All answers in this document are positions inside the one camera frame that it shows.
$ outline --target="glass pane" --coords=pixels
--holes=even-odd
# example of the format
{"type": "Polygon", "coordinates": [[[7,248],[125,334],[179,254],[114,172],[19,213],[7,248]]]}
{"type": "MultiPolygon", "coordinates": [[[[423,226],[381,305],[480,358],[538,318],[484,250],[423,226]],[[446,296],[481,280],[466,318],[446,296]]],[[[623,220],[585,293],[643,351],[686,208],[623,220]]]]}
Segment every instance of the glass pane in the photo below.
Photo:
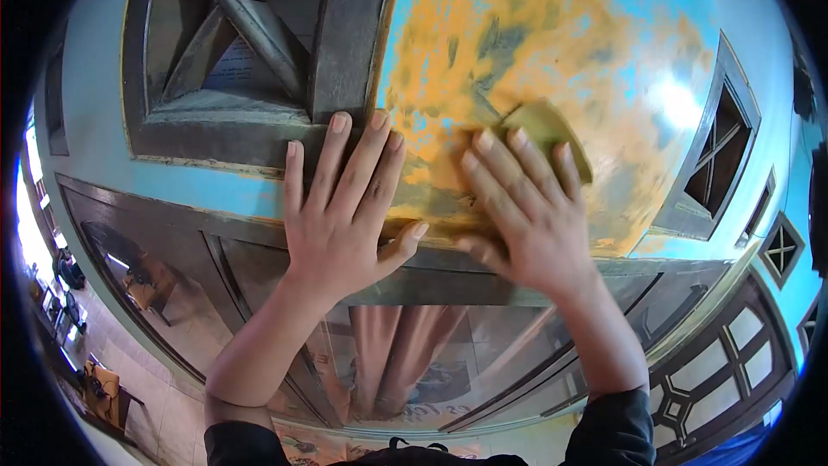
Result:
{"type": "Polygon", "coordinates": [[[726,265],[700,271],[662,275],[641,302],[627,316],[647,351],[678,324],[713,288],[727,270],[726,265]]]}
{"type": "Polygon", "coordinates": [[[127,299],[181,357],[206,374],[233,334],[202,285],[106,224],[84,222],[81,227],[117,288],[114,293],[127,299]]]}
{"type": "Polygon", "coordinates": [[[548,410],[558,410],[587,394],[586,381],[580,369],[580,360],[563,368],[548,381],[530,391],[514,403],[504,407],[477,425],[491,426],[538,417],[548,410]]]}
{"type": "Polygon", "coordinates": [[[319,420],[313,412],[286,384],[276,391],[276,394],[267,402],[267,408],[279,419],[288,419],[318,425],[319,420]]]}
{"type": "Polygon", "coordinates": [[[435,430],[569,340],[554,308],[338,306],[307,346],[346,425],[435,430]]]}

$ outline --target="carved wooden panel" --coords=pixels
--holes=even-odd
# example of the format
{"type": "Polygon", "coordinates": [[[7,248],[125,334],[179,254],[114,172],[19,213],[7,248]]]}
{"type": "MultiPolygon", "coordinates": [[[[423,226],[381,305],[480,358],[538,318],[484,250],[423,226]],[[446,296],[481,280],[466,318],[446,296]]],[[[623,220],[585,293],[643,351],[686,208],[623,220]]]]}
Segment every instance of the carved wooden panel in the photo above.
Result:
{"type": "Polygon", "coordinates": [[[388,1],[129,0],[132,154],[279,174],[287,141],[301,140],[311,171],[330,114],[350,111],[358,129],[373,109],[388,1]]]}

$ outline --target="person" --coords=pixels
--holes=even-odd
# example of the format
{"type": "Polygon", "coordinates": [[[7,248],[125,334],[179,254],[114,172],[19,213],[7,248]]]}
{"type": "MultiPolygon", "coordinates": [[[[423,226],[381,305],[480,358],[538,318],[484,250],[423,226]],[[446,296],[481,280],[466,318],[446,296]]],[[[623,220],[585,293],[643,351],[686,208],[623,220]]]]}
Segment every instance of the person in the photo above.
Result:
{"type": "Polygon", "coordinates": [[[82,290],[85,286],[86,276],[80,270],[80,265],[72,262],[72,253],[68,247],[58,250],[55,276],[58,275],[72,290],[82,290]]]}
{"type": "MultiPolygon", "coordinates": [[[[378,252],[405,140],[391,130],[388,113],[376,110],[337,181],[351,125],[344,112],[331,119],[306,199],[304,149],[299,141],[288,143],[284,222],[290,264],[207,377],[204,442],[212,465],[288,464],[266,404],[294,356],[338,301],[395,271],[414,255],[428,229],[412,222],[378,252]]],[[[590,390],[565,464],[652,464],[647,361],[590,258],[572,153],[567,145],[556,146],[553,170],[521,129],[507,140],[508,147],[490,130],[481,131],[461,160],[502,242],[469,234],[456,240],[457,247],[514,284],[547,295],[564,317],[590,390]]],[[[525,464],[514,455],[472,461],[414,446],[338,464],[467,462],[525,464]]]]}

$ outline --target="sandpaper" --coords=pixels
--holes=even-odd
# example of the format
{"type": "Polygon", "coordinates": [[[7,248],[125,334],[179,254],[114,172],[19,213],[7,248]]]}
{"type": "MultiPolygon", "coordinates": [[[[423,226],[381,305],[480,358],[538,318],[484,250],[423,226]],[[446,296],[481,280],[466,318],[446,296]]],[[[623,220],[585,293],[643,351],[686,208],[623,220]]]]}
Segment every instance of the sandpaper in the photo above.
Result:
{"type": "Polygon", "coordinates": [[[523,128],[529,139],[543,151],[553,169],[556,167],[552,158],[553,146],[559,142],[570,143],[581,183],[592,183],[592,167],[586,160],[584,146],[575,136],[561,111],[549,101],[541,99],[524,103],[502,121],[501,127],[504,129],[503,132],[506,129],[523,128]]]}

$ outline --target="wooden door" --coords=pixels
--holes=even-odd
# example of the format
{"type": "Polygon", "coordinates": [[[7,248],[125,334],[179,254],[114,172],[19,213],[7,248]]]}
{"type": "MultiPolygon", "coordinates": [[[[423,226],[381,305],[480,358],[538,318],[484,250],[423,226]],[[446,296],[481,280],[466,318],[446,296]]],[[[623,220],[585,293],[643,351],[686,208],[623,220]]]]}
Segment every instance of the wooden door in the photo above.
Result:
{"type": "Polygon", "coordinates": [[[658,464],[712,450],[790,393],[792,353],[752,273],[700,335],[650,375],[658,464]]]}

